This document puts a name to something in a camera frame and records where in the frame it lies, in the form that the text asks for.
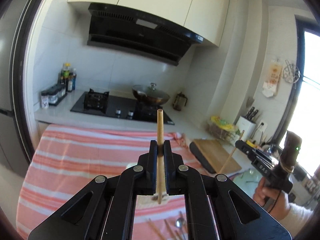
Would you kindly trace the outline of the person right hand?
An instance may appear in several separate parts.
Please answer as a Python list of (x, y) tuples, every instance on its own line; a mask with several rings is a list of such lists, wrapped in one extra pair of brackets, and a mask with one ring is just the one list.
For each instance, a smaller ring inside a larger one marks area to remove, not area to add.
[(289, 205), (288, 195), (283, 191), (265, 186), (266, 178), (263, 177), (258, 183), (253, 194), (253, 200), (260, 206), (265, 205), (265, 199), (273, 200), (274, 203), (267, 210), (268, 213), (277, 221), (284, 219), (291, 209)]

